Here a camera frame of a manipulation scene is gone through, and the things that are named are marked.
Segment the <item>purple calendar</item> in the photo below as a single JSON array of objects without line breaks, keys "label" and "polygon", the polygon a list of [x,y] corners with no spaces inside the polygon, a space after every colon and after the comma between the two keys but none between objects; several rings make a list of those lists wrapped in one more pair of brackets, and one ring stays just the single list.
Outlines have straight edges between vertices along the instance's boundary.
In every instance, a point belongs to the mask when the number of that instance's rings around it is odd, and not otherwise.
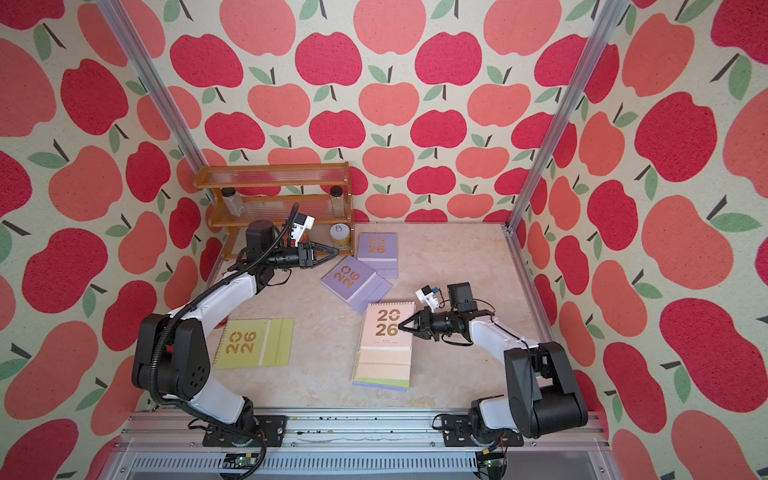
[{"label": "purple calendar", "polygon": [[392,288],[392,284],[372,267],[350,256],[323,276],[321,283],[361,314],[365,314],[369,304],[378,303]]},{"label": "purple calendar", "polygon": [[354,383],[355,386],[364,387],[368,389],[376,389],[376,390],[384,390],[384,391],[393,391],[393,392],[407,392],[408,388],[398,387],[398,386],[392,386],[392,385],[379,385],[379,384],[369,384],[369,383]]},{"label": "purple calendar", "polygon": [[398,237],[394,232],[363,232],[358,238],[357,259],[386,279],[397,279]]}]

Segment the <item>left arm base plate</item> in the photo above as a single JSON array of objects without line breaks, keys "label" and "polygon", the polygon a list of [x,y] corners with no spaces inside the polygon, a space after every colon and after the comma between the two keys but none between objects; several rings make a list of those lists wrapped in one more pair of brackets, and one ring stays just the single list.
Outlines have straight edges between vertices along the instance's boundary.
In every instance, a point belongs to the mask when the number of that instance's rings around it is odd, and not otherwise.
[{"label": "left arm base plate", "polygon": [[281,447],[286,430],[284,415],[252,414],[251,419],[235,424],[217,426],[209,424],[202,444],[213,448]]}]

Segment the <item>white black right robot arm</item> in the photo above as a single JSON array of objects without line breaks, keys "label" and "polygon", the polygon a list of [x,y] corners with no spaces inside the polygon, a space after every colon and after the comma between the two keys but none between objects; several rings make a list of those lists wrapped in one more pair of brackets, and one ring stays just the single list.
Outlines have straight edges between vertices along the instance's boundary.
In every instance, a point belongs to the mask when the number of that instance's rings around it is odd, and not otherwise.
[{"label": "white black right robot arm", "polygon": [[452,342],[460,347],[479,346],[505,369],[507,393],[472,402],[467,420],[448,432],[470,430],[480,446],[494,446],[510,433],[516,441],[538,438],[588,422],[588,408],[564,348],[557,342],[537,343],[502,325],[490,304],[484,309],[469,283],[448,286],[449,308],[441,311],[439,289],[425,286],[416,292],[424,307],[398,324],[402,332],[423,340]]}]

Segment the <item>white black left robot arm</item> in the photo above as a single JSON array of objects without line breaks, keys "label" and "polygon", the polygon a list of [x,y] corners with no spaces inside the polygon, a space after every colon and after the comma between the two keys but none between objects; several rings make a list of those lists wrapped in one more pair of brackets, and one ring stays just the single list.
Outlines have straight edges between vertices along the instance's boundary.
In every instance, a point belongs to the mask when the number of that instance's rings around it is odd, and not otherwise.
[{"label": "white black left robot arm", "polygon": [[212,377],[206,337],[266,288],[277,269],[310,269],[338,256],[336,247],[302,239],[314,222],[296,211],[281,229],[269,220],[251,222],[246,246],[226,276],[183,306],[142,320],[132,384],[160,406],[178,407],[224,431],[256,437],[260,428],[252,402]]}]

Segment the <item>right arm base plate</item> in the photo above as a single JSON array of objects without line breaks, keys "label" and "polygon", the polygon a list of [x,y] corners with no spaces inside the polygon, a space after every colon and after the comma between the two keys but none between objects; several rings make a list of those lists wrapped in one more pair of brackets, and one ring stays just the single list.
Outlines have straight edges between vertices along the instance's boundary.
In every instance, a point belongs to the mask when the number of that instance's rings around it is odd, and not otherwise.
[{"label": "right arm base plate", "polygon": [[431,427],[442,435],[446,447],[478,447],[493,450],[524,445],[523,437],[519,432],[506,428],[491,429],[474,411],[464,415],[438,414],[433,418]]}]

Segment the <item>green calendar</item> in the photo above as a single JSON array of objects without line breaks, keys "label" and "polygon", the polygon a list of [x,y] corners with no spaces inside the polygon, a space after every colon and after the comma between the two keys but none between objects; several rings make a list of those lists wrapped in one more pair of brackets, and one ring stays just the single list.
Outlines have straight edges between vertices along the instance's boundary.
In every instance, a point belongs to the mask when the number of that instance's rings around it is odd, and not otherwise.
[{"label": "green calendar", "polygon": [[290,361],[293,319],[230,320],[214,356],[215,369],[282,367]]},{"label": "green calendar", "polygon": [[407,390],[410,387],[409,380],[398,380],[398,379],[367,378],[367,377],[355,376],[353,378],[353,382],[355,384],[372,385],[372,386],[381,387],[381,388],[392,388],[392,389],[400,389],[400,390]]}]

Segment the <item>pink calendar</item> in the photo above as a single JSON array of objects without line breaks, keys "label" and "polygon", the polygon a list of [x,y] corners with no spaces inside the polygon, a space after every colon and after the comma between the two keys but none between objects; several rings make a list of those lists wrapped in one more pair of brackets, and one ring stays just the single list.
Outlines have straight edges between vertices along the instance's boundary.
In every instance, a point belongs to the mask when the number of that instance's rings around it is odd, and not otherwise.
[{"label": "pink calendar", "polygon": [[400,331],[398,324],[414,313],[412,301],[368,305],[353,378],[410,381],[413,335]]}]

